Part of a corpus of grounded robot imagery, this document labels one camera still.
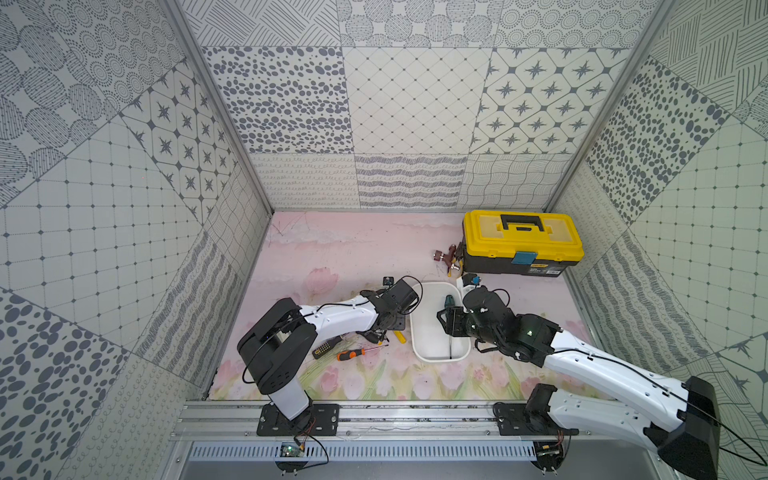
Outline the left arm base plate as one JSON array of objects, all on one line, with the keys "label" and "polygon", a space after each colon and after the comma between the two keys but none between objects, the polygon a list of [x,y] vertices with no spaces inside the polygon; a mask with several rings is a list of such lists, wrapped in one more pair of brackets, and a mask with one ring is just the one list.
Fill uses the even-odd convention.
[{"label": "left arm base plate", "polygon": [[339,414],[339,404],[312,403],[296,418],[289,420],[274,404],[267,404],[261,409],[257,435],[260,437],[299,436],[309,433],[315,437],[335,436]]}]

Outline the small orange black screwdriver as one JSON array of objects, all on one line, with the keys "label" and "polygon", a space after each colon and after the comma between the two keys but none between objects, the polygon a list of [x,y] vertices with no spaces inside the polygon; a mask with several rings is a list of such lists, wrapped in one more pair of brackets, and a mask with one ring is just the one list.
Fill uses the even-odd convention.
[{"label": "small orange black screwdriver", "polygon": [[373,352],[377,352],[378,350],[384,349],[385,346],[375,346],[370,348],[357,348],[357,349],[349,349],[344,350],[336,354],[336,360],[337,361],[349,361],[354,358],[362,357],[365,355],[369,355]]}]

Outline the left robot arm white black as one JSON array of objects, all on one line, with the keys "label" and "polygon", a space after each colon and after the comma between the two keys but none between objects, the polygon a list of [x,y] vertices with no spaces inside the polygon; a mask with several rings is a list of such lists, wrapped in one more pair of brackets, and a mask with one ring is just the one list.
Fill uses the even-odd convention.
[{"label": "left robot arm white black", "polygon": [[306,424],[312,400],[301,387],[298,371],[320,344],[346,334],[381,336],[421,303],[424,288],[411,286],[406,275],[378,290],[319,306],[278,300],[238,341],[244,362],[242,380],[254,384],[286,420]]}]

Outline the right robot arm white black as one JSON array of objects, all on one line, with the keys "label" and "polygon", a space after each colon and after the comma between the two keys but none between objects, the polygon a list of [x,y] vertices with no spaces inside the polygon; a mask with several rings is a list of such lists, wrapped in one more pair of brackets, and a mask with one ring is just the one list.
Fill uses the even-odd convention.
[{"label": "right robot arm white black", "polygon": [[595,431],[644,447],[690,478],[717,478],[724,426],[708,381],[681,381],[634,366],[544,317],[514,313],[486,287],[468,291],[462,305],[445,307],[436,318],[449,336],[472,338],[491,352],[565,374],[607,396],[589,399],[539,384],[526,404],[532,422]]}]

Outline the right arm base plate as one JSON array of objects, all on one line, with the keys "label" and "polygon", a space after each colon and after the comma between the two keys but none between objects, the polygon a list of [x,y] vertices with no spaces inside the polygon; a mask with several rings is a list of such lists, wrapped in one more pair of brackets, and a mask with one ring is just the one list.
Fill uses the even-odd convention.
[{"label": "right arm base plate", "polygon": [[577,436],[578,429],[558,425],[550,416],[549,402],[558,388],[537,384],[525,404],[496,402],[492,412],[501,436]]}]

